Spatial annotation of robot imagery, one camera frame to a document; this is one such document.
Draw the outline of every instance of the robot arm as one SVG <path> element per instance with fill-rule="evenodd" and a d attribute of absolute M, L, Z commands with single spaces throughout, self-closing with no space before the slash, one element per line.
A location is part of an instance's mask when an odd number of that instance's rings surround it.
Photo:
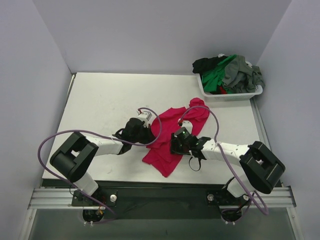
<path fill-rule="evenodd" d="M 255 141 L 252 145 L 237 145 L 219 142 L 230 163 L 243 168 L 245 174 L 240 176 L 246 188 L 253 192 L 258 190 L 269 194 L 285 171 L 283 163 L 262 143 Z M 171 136 L 172 152 L 186 154 L 199 160 L 224 161 L 223 154 L 209 137 L 197 138 L 191 135 L 187 128 L 182 127 Z M 245 194 L 244 189 L 236 179 L 227 184 L 227 191 L 235 198 Z"/>
<path fill-rule="evenodd" d="M 106 154 L 121 155 L 131 149 L 131 144 L 118 140 L 141 144 L 152 142 L 155 137 L 149 124 L 151 116 L 149 111 L 144 111 L 130 118 L 125 128 L 109 136 L 111 139 L 74 132 L 51 156 L 50 164 L 79 189 L 92 196 L 99 188 L 87 172 L 92 159 Z"/>

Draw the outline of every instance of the gray wall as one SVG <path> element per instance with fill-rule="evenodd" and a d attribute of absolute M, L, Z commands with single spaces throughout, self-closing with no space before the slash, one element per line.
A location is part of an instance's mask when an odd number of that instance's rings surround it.
<path fill-rule="evenodd" d="M 223 52 L 256 63 L 290 0 L 33 0 L 72 72 L 190 74 Z"/>
<path fill-rule="evenodd" d="M 258 62 L 266 81 L 259 109 L 306 240 L 320 235 L 319 13 L 319 0 L 293 0 Z"/>
<path fill-rule="evenodd" d="M 1 239 L 19 236 L 42 172 L 37 148 L 57 129 L 70 79 L 70 71 L 33 2 L 1 1 Z"/>

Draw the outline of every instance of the white table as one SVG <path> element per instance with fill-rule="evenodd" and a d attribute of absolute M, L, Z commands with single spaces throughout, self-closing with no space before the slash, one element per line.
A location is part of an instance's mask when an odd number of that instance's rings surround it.
<path fill-rule="evenodd" d="M 102 135 L 114 134 L 137 108 L 148 107 L 158 114 L 170 107 L 188 106 L 192 98 L 201 98 L 197 78 L 190 75 L 77 73 L 58 131 L 90 130 Z M 259 140 L 250 101 L 217 102 L 208 104 L 220 123 L 218 141 L 231 144 L 252 144 Z M 199 136 L 213 137 L 216 123 L 210 115 Z M 68 138 L 57 136 L 50 155 Z M 200 171 L 189 168 L 184 156 L 173 173 L 165 178 L 152 165 L 142 162 L 149 149 L 133 146 L 123 155 L 95 157 L 88 169 L 97 181 L 130 181 L 154 183 L 224 184 L 232 174 L 224 162 L 203 160 Z M 55 173 L 49 161 L 48 168 Z M 237 173 L 243 170 L 234 166 Z M 55 179 L 45 171 L 43 179 Z"/>

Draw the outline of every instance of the white plastic basket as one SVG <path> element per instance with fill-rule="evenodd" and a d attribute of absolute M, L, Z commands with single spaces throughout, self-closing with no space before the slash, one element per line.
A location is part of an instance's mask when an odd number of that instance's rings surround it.
<path fill-rule="evenodd" d="M 205 102 L 225 102 L 225 101 L 249 100 L 250 98 L 254 97 L 255 95 L 262 94 L 262 91 L 263 91 L 262 86 L 257 85 L 257 86 L 255 86 L 255 92 L 214 95 L 209 92 L 205 92 L 204 87 L 202 86 L 200 75 L 196 74 L 196 77 L 198 79 L 200 91 L 201 91 L 202 95 L 204 96 Z"/>

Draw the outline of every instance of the gray cloth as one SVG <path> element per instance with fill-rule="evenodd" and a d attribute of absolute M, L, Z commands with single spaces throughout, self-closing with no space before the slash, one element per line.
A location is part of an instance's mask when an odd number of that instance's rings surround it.
<path fill-rule="evenodd" d="M 237 55 L 224 68 L 224 72 L 223 88 L 235 94 L 254 93 L 256 85 L 261 85 L 262 88 L 266 86 L 260 68 L 258 66 L 249 67 L 244 56 Z"/>

